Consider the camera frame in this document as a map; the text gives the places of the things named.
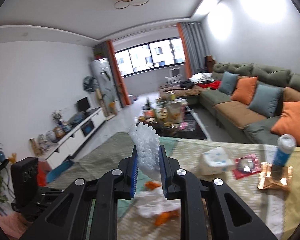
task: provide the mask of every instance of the white chair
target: white chair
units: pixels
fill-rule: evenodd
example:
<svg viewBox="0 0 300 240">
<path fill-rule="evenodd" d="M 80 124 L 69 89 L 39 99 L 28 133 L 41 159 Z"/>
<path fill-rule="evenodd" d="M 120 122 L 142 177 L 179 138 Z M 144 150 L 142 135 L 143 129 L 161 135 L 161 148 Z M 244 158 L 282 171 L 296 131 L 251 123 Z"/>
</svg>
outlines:
<svg viewBox="0 0 300 240">
<path fill-rule="evenodd" d="M 166 77 L 167 83 L 170 85 L 176 85 L 181 82 L 182 75 L 180 75 L 180 68 L 170 69 L 170 76 Z"/>
</svg>

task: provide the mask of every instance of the gray curtain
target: gray curtain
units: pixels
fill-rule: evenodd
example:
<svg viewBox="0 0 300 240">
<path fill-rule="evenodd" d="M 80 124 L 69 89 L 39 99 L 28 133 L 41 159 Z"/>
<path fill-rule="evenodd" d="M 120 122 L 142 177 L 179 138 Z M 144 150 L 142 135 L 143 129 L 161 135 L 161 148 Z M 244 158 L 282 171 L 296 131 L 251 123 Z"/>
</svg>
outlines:
<svg viewBox="0 0 300 240">
<path fill-rule="evenodd" d="M 207 72 L 204 57 L 210 55 L 201 22 L 181 23 L 192 74 Z"/>
</svg>

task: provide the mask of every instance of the red package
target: red package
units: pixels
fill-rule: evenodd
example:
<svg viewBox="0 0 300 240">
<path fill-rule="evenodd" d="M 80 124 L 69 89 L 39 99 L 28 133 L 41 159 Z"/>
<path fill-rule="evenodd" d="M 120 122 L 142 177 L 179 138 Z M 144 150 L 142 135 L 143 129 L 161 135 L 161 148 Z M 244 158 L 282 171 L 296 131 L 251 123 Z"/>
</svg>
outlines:
<svg viewBox="0 0 300 240">
<path fill-rule="evenodd" d="M 260 173 L 260 161 L 254 154 L 235 159 L 236 168 L 233 170 L 236 179 L 242 179 L 252 174 Z"/>
</svg>

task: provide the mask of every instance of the brown sofa cushion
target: brown sofa cushion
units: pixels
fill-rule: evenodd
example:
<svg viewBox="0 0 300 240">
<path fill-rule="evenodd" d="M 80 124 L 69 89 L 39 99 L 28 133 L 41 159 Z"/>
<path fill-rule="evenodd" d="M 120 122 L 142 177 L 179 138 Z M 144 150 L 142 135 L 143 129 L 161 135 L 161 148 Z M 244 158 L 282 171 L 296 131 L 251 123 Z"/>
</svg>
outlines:
<svg viewBox="0 0 300 240">
<path fill-rule="evenodd" d="M 297 90 L 286 87 L 283 90 L 283 101 L 284 102 L 298 102 L 300 101 L 300 92 Z"/>
<path fill-rule="evenodd" d="M 239 129 L 243 129 L 248 124 L 266 119 L 265 116 L 257 114 L 238 101 L 221 103 L 214 107 Z"/>
</svg>

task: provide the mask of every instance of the tiled floor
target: tiled floor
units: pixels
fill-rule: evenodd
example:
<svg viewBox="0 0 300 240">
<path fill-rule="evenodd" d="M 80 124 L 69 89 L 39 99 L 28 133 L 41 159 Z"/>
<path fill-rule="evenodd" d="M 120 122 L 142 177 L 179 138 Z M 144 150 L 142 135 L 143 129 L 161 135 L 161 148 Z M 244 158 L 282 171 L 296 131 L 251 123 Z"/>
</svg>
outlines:
<svg viewBox="0 0 300 240">
<path fill-rule="evenodd" d="M 139 116 L 141 107 L 146 103 L 147 98 L 151 102 L 159 96 L 159 92 L 153 92 L 139 96 L 138 100 L 130 106 L 123 108 L 118 115 L 103 123 L 97 132 L 82 147 L 74 160 L 79 160 L 92 150 L 103 144 L 117 132 L 128 132 L 128 129 L 135 123 L 135 117 Z"/>
<path fill-rule="evenodd" d="M 88 140 L 88 142 L 82 147 L 80 152 L 75 157 L 75 160 L 79 160 L 92 150 L 103 144 L 112 135 L 117 132 L 127 132 L 129 127 L 135 123 L 135 117 L 139 116 L 141 107 L 146 103 L 147 98 L 151 102 L 159 96 L 159 92 L 153 92 L 139 96 L 139 99 L 134 101 L 130 106 L 123 108 L 118 112 L 118 115 L 114 118 L 106 121 L 99 130 Z M 197 112 L 199 119 L 202 121 L 207 132 L 210 135 L 211 140 L 221 142 L 233 142 L 228 133 L 215 125 L 215 118 L 210 112 L 201 106 L 191 106 L 192 109 Z"/>
</svg>

